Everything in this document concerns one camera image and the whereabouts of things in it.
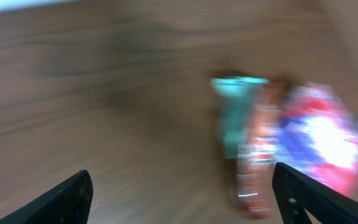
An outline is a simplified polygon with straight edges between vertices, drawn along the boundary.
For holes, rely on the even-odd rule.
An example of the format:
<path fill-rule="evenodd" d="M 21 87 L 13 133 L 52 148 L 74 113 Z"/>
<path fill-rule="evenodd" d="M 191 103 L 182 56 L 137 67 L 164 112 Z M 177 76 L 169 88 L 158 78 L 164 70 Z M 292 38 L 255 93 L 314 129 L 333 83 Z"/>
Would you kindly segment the red orange snack bar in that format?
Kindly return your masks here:
<path fill-rule="evenodd" d="M 264 176 L 274 161 L 274 135 L 281 102 L 290 86 L 291 81 L 286 78 L 276 78 L 259 88 L 247 123 L 247 137 L 238 147 L 237 199 L 241 208 L 249 212 L 253 219 L 270 215 Z"/>

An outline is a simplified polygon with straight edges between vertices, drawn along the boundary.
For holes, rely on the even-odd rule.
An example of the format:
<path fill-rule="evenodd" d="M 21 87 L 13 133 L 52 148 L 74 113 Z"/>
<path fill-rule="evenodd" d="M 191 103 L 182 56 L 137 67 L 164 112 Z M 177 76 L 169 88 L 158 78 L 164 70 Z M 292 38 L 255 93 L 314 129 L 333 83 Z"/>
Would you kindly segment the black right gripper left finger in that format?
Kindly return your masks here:
<path fill-rule="evenodd" d="M 93 183 L 81 170 L 15 212 L 0 224 L 87 224 L 93 198 Z"/>

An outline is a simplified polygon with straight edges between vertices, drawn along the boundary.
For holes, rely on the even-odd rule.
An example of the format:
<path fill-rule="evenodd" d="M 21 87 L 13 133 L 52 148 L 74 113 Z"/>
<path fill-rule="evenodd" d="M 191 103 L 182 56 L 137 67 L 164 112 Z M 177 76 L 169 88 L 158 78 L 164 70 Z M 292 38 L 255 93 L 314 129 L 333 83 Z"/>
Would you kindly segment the purple tissue pack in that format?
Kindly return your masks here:
<path fill-rule="evenodd" d="M 358 122 L 332 89 L 307 83 L 284 104 L 275 160 L 350 197 L 358 188 Z"/>

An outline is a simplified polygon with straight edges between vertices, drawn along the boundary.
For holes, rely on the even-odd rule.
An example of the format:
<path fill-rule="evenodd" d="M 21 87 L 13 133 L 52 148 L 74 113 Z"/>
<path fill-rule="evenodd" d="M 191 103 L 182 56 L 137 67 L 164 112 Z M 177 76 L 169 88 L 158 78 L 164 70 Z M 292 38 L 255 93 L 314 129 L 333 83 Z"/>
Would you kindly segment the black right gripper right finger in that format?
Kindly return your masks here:
<path fill-rule="evenodd" d="M 358 202 L 278 162 L 272 188 L 284 224 L 358 224 Z"/>

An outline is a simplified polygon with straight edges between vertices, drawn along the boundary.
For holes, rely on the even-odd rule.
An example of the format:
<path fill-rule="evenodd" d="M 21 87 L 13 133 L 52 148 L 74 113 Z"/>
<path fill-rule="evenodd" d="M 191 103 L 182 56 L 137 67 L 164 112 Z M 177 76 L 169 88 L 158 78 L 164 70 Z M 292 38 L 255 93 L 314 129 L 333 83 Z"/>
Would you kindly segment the mint green wipes pack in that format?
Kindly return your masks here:
<path fill-rule="evenodd" d="M 253 77 L 212 78 L 210 85 L 220 97 L 218 130 L 226 159 L 238 158 L 238 147 L 247 137 L 247 123 L 255 94 L 268 79 Z"/>

